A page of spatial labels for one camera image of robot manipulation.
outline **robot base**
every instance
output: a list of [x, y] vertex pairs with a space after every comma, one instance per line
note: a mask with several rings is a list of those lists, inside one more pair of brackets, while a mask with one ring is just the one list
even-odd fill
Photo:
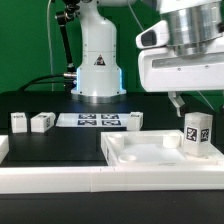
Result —
[[72, 91], [72, 99], [82, 101], [85, 103], [113, 103], [126, 99], [126, 91], [124, 93], [119, 93], [115, 96], [102, 97], [102, 96], [85, 96], [81, 94], [74, 93]]

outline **white block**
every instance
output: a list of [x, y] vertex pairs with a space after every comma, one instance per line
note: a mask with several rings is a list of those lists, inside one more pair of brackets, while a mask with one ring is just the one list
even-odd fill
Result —
[[212, 115], [188, 113], [185, 115], [184, 151], [193, 156], [208, 155], [212, 132]]
[[25, 113], [11, 113], [13, 133], [27, 132], [27, 118]]
[[127, 121], [127, 131], [140, 131], [143, 124], [143, 113], [131, 112]]
[[40, 113], [31, 119], [31, 132], [44, 133], [52, 126], [56, 116], [54, 113]]

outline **printed marker sheet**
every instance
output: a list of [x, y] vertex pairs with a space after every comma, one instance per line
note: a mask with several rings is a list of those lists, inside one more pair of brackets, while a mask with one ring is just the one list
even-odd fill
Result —
[[127, 127], [130, 114], [61, 113], [57, 127]]

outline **warning label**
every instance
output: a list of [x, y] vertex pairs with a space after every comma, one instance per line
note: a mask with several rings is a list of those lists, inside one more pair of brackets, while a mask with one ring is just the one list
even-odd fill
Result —
[[102, 55], [100, 55], [100, 56], [97, 58], [97, 60], [96, 60], [96, 62], [95, 62], [94, 65], [101, 65], [101, 66], [105, 66], [105, 65], [106, 65], [105, 62], [104, 62], [104, 60], [103, 60]]

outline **black cable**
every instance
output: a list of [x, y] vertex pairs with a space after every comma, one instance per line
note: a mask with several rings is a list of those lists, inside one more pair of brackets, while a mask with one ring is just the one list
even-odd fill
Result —
[[33, 79], [28, 83], [33, 83], [33, 82], [37, 82], [37, 81], [40, 81], [40, 80], [51, 79], [51, 78], [56, 78], [56, 77], [64, 77], [64, 74], [45, 75], [45, 76], [41, 76], [41, 77], [38, 77], [36, 79]]
[[72, 83], [71, 81], [49, 81], [49, 82], [33, 82], [33, 83], [27, 83], [26, 85], [23, 85], [18, 89], [18, 91], [23, 92], [26, 88], [28, 88], [31, 85], [39, 85], [39, 84], [52, 84], [52, 83]]
[[41, 80], [45, 80], [45, 79], [53, 79], [53, 78], [57, 78], [57, 77], [64, 77], [63, 74], [55, 74], [55, 75], [45, 75], [45, 76], [41, 76], [41, 77], [38, 77], [36, 79], [33, 79], [31, 80], [30, 82], [26, 83], [25, 85], [21, 86], [18, 91], [23, 91], [23, 89], [25, 88], [26, 89], [26, 86], [31, 83], [35, 83], [35, 82], [38, 82], [38, 81], [41, 81]]

